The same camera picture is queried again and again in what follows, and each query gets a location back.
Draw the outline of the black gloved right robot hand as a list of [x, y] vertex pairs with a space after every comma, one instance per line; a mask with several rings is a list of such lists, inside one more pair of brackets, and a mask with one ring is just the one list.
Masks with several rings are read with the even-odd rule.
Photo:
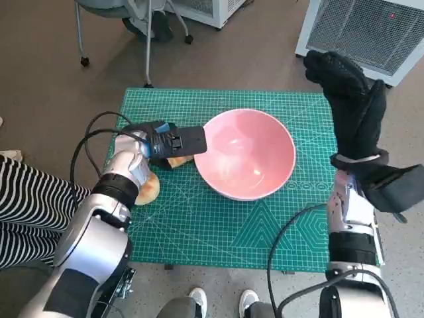
[[303, 64], [306, 78], [322, 87], [331, 107], [337, 154], [354, 161], [380, 156], [378, 141], [386, 112], [384, 82], [368, 85], [362, 68], [336, 52], [310, 50]]

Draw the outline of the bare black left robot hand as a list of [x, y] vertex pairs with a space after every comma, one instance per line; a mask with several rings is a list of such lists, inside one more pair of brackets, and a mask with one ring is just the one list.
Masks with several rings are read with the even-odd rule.
[[177, 127], [174, 123], [155, 121], [149, 123], [147, 133], [150, 146], [150, 163], [165, 170], [173, 170], [193, 160], [195, 154], [207, 151], [205, 131], [202, 126]]

